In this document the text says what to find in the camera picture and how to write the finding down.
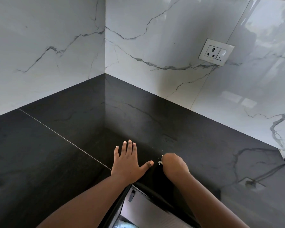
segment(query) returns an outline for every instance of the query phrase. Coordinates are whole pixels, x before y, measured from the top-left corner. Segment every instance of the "black countertop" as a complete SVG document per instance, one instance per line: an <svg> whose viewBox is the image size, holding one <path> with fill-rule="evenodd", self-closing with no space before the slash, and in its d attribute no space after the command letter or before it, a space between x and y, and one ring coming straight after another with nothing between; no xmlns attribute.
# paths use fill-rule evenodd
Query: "black countertop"
<svg viewBox="0 0 285 228"><path fill-rule="evenodd" d="M140 165L155 162L136 185L177 211L190 215L157 164L168 152L250 227L285 227L278 149L107 74L0 116L0 227L34 227L109 176L115 146L128 139L137 143Z"/></svg>

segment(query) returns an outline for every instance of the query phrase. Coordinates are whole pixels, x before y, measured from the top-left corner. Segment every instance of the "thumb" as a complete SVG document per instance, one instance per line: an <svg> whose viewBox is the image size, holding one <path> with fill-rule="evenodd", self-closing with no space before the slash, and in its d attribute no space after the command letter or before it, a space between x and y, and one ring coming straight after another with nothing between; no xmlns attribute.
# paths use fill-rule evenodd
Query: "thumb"
<svg viewBox="0 0 285 228"><path fill-rule="evenodd" d="M153 166L154 161L148 161L146 162L144 165L142 165L142 167L140 168L141 171L143 172L143 174L145 174L145 172L151 167Z"/></svg>

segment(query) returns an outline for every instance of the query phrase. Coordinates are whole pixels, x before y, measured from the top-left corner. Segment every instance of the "hand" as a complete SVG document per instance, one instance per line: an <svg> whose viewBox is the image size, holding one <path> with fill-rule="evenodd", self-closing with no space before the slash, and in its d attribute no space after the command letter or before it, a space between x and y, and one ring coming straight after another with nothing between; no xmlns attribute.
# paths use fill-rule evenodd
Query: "hand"
<svg viewBox="0 0 285 228"><path fill-rule="evenodd" d="M114 150L114 164L111 171L111 176L119 176L125 181L126 185L132 184L140 179L145 172L153 166L153 161L148 161L141 167L137 162L137 147L136 144L129 140L128 148L127 142L122 144L122 152L119 156L118 146Z"/></svg>
<svg viewBox="0 0 285 228"><path fill-rule="evenodd" d="M163 172L167 178L175 183L183 174L190 174L188 166L183 159L175 153L166 153L162 156Z"/></svg>

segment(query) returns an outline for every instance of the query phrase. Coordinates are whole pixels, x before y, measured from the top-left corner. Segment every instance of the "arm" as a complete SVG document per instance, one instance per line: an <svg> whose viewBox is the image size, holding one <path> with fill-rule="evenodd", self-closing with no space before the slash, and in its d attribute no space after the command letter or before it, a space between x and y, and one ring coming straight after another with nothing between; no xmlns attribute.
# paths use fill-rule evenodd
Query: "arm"
<svg viewBox="0 0 285 228"><path fill-rule="evenodd" d="M202 228L249 228L190 174L181 157L167 153L162 162L165 175L179 189Z"/></svg>
<svg viewBox="0 0 285 228"><path fill-rule="evenodd" d="M128 148L126 146L127 142L124 141L120 156L116 146L110 177L64 204L37 228L97 228L123 189L141 178L154 164L153 161L149 161L139 167L136 144L132 145L132 141L129 140Z"/></svg>

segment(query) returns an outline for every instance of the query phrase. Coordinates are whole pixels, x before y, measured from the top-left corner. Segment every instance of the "electrical outlet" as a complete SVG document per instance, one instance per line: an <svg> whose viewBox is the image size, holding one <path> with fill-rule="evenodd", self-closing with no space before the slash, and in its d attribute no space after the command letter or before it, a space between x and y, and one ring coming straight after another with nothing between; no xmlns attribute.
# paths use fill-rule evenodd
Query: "electrical outlet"
<svg viewBox="0 0 285 228"><path fill-rule="evenodd" d="M220 51L220 48L209 45L209 47L205 53L205 56L215 59L217 57L219 51Z"/></svg>
<svg viewBox="0 0 285 228"><path fill-rule="evenodd" d="M223 66L234 49L233 45L207 39L200 56L201 60Z"/></svg>

